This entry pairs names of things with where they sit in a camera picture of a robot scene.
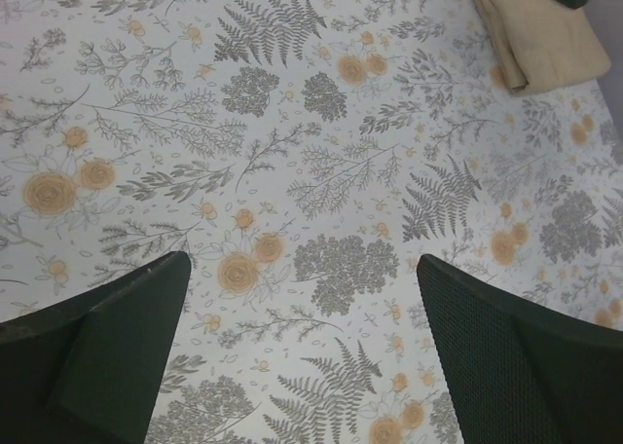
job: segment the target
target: black object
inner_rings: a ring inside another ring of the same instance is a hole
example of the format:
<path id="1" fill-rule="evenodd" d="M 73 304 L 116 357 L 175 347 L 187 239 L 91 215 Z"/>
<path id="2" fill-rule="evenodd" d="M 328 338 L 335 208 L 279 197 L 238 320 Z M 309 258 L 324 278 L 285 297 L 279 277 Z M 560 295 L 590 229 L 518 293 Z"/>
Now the black object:
<path id="1" fill-rule="evenodd" d="M 623 332 L 431 255 L 418 280 L 465 444 L 623 443 Z"/>
<path id="2" fill-rule="evenodd" d="M 142 444 L 190 272 L 169 253 L 0 324 L 0 443 Z"/>

